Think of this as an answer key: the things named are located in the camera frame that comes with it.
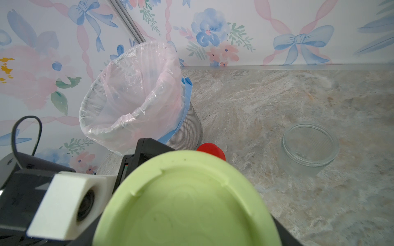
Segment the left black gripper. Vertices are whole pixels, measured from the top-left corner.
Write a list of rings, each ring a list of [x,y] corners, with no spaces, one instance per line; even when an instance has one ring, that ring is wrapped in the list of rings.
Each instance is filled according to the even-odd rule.
[[[137,142],[136,150],[134,154],[127,154],[123,157],[117,179],[114,185],[113,193],[119,187],[119,185],[124,181],[124,179],[131,174],[136,168],[141,166],[148,160],[170,152],[175,151],[175,149],[160,143],[152,138],[141,138]]]

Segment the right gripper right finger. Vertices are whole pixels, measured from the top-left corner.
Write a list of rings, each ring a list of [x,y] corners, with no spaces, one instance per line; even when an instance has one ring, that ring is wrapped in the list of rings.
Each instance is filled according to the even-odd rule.
[[[301,244],[294,236],[292,236],[290,232],[287,231],[287,229],[284,228],[276,218],[273,217],[273,220],[278,230],[282,246],[303,246],[303,244]]]

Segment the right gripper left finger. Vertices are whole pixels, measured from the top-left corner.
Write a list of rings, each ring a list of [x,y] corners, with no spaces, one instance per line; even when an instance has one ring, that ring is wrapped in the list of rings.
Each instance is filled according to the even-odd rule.
[[[70,241],[66,246],[91,246],[101,217],[102,214],[100,214],[79,237]]]

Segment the green lid jar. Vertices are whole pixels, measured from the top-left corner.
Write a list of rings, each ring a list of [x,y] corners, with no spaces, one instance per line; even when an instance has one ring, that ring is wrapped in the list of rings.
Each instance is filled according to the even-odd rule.
[[[316,176],[339,154],[337,137],[327,128],[301,122],[290,126],[280,141],[278,163],[295,177]]]
[[[140,165],[106,206],[95,246],[279,246],[260,194],[211,154],[171,151]]]

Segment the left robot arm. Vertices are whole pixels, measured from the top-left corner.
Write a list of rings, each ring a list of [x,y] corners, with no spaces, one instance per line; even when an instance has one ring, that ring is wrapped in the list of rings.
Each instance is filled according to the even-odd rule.
[[[101,215],[121,182],[171,148],[140,139],[117,175],[77,173],[43,159],[9,154],[1,161],[1,245],[91,246]]]

